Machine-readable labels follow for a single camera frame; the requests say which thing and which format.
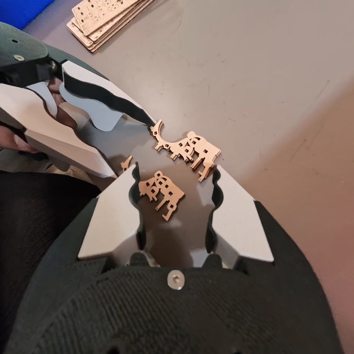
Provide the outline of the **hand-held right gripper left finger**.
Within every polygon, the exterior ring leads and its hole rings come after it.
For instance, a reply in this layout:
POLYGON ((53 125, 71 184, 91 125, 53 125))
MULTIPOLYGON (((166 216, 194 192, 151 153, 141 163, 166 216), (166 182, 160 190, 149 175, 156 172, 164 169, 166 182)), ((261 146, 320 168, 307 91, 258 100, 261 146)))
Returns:
POLYGON ((125 266, 145 247, 145 226, 138 207, 140 171, 136 162, 97 197, 78 259, 109 257, 125 266))

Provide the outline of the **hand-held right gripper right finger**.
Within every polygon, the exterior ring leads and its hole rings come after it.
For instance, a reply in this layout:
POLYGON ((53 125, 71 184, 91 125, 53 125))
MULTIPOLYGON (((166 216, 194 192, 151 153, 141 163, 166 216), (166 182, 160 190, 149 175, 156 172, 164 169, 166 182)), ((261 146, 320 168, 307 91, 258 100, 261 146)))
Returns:
POLYGON ((229 269, 243 259, 273 263, 254 198, 220 165, 215 166, 212 183, 214 208, 207 223, 206 251, 219 255, 229 269))

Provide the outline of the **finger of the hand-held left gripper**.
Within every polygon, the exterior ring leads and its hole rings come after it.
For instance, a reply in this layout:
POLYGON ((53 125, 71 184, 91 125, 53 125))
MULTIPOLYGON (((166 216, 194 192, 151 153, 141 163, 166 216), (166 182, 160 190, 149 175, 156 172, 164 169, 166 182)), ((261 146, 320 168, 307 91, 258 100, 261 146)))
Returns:
POLYGON ((156 124, 140 104, 108 79, 69 60, 61 64, 61 69, 61 96, 69 104, 84 110, 97 129, 113 130, 123 114, 148 127, 156 124))
POLYGON ((47 82, 24 88, 1 83, 1 123, 23 132, 26 141, 61 171, 75 166, 100 178, 117 178, 96 148, 56 120, 57 105, 47 86, 47 82))

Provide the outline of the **wooden elephant body puzzle piece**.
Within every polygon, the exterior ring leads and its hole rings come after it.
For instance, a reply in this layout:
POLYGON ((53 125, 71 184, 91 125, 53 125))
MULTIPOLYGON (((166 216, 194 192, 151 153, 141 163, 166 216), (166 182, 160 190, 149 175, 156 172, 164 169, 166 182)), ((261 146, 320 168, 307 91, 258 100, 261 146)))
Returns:
POLYGON ((163 199, 155 210, 159 210, 167 202, 167 214, 162 217, 168 221, 177 209, 177 204, 184 197, 185 193, 178 188, 172 180, 161 171, 155 172, 148 180, 140 181, 138 184, 140 196, 147 196, 149 201, 157 201, 158 193, 162 193, 163 199))

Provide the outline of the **wooden elephant puzzle model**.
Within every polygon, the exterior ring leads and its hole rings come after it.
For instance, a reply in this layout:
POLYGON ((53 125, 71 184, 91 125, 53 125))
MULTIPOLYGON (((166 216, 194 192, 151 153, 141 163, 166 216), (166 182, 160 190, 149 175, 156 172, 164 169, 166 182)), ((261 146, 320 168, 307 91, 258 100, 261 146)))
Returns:
POLYGON ((198 181, 201 183, 208 177, 210 170, 214 167, 215 159, 220 155, 221 150, 208 142, 204 137, 197 135, 194 131, 187 133, 187 136, 176 142, 167 142, 161 136, 163 122, 159 120, 154 126, 150 127, 152 135, 157 140, 155 150, 160 152, 162 149, 170 153, 170 158, 175 161, 182 158, 185 163, 191 162, 191 168, 195 170, 200 163, 204 169, 199 171, 198 181))

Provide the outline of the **grey desk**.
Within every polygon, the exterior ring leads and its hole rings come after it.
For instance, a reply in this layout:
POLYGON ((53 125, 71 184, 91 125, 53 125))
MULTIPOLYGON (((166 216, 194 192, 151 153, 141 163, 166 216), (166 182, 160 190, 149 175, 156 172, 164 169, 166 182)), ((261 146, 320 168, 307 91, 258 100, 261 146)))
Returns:
POLYGON ((353 353, 353 1, 154 1, 96 54, 55 1, 25 31, 90 64, 162 136, 194 131, 303 250, 353 353))

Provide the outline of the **person's left hand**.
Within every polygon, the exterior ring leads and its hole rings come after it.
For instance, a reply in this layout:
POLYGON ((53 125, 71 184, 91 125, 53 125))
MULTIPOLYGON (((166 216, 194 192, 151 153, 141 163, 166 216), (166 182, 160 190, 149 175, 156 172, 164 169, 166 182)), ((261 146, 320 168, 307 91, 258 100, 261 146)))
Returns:
POLYGON ((39 151, 26 143, 18 135, 5 126, 0 126, 0 148, 20 152, 38 153, 39 151))

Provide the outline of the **stack of wooden puzzle sheets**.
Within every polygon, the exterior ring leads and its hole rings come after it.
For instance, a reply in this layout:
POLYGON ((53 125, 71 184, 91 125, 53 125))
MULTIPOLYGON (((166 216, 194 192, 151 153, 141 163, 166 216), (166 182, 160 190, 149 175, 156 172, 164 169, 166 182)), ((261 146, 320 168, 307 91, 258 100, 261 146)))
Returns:
POLYGON ((124 27, 130 24, 141 12, 147 9, 154 1, 140 0, 140 2, 127 10, 124 15, 118 15, 104 24, 98 30, 89 35, 84 35, 80 29, 74 15, 67 23, 69 31, 89 50, 91 53, 97 52, 105 43, 110 41, 124 27))

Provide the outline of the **blue plastic bin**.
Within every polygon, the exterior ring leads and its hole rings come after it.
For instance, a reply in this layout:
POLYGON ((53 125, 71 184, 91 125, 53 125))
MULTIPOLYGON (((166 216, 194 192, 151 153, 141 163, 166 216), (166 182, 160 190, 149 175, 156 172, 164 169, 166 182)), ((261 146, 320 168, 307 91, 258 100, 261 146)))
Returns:
POLYGON ((24 29, 53 0, 1 0, 0 21, 24 29))

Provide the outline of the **person's beige trousers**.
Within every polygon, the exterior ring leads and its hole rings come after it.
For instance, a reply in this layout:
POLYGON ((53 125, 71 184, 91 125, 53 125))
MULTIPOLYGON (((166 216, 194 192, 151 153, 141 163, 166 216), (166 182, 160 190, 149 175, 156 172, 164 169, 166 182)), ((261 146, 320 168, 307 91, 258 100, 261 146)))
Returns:
POLYGON ((85 171, 75 166, 70 166, 65 172, 61 171, 44 153, 29 153, 12 149, 1 149, 0 169, 7 172, 39 172, 67 175, 94 185, 85 171))

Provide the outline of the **person's black sweater torso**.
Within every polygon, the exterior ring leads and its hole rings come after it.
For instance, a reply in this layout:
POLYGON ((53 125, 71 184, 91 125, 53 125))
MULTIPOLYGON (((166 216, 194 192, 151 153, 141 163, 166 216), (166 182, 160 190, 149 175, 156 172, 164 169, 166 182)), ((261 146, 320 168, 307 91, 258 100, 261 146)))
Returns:
POLYGON ((52 243, 100 190, 67 175, 0 174, 0 348, 24 291, 52 243))

